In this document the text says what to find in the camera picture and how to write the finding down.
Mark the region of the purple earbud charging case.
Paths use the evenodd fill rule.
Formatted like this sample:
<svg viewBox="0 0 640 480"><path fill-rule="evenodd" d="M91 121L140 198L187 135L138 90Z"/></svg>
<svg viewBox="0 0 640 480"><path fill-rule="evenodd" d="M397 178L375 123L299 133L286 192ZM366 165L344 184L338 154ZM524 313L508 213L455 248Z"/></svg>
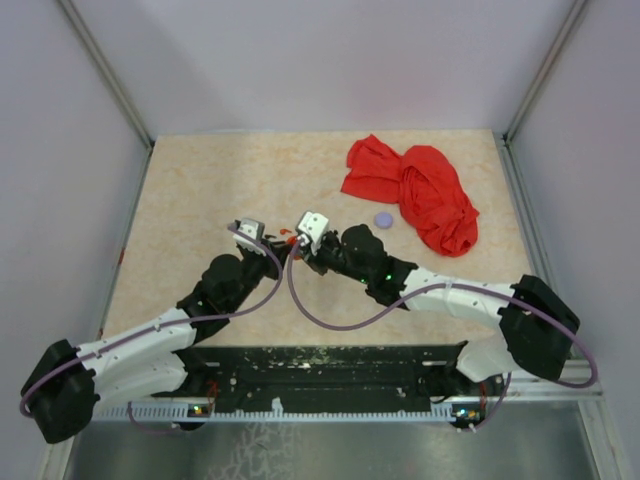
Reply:
<svg viewBox="0 0 640 480"><path fill-rule="evenodd" d="M393 226L394 219L388 212L379 212L374 216L374 224L380 229L389 229Z"/></svg>

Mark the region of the red round charging case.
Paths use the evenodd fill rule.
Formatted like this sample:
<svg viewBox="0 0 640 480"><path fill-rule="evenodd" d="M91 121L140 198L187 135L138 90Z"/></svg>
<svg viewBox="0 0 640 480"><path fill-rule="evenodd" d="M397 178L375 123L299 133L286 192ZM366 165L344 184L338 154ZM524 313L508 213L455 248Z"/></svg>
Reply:
<svg viewBox="0 0 640 480"><path fill-rule="evenodd" d="M290 262L301 260L300 256L300 243L301 240L296 236L291 236L287 239L287 244L291 247L289 251Z"/></svg>

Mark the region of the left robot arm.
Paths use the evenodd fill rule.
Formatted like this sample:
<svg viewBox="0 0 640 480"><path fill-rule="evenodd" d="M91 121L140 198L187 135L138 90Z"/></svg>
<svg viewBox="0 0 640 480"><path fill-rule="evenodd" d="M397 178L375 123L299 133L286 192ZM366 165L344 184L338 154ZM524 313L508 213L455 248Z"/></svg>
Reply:
<svg viewBox="0 0 640 480"><path fill-rule="evenodd" d="M142 397L182 392L194 397L208 384L192 349L270 301L245 302L265 279L283 280L291 247L263 240L241 254L215 257L193 291L158 317L121 334L74 346L56 341L24 383L19 409L48 444L80 433L101 411Z"/></svg>

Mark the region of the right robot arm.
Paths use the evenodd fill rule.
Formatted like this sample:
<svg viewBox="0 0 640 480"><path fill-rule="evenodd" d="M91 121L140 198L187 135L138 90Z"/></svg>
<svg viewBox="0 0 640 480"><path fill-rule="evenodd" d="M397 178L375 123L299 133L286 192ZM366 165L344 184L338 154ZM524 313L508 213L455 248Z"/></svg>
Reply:
<svg viewBox="0 0 640 480"><path fill-rule="evenodd" d="M483 380L514 370L559 381L580 321L542 279L492 284L448 277L388 254L364 224L343 233L321 227L296 233L296 254L306 265L360 282L385 311L442 313L492 329L490 337L464 341L446 372L454 393L470 395Z"/></svg>

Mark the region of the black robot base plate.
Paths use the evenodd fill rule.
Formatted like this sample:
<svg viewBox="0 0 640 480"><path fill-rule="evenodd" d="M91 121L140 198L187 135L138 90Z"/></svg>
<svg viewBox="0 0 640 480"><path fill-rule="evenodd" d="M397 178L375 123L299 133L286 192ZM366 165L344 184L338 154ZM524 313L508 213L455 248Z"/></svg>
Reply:
<svg viewBox="0 0 640 480"><path fill-rule="evenodd" d="M502 393L497 376L472 381L445 346L191 347L179 352L185 381L172 398L211 400L217 413L425 413L453 397Z"/></svg>

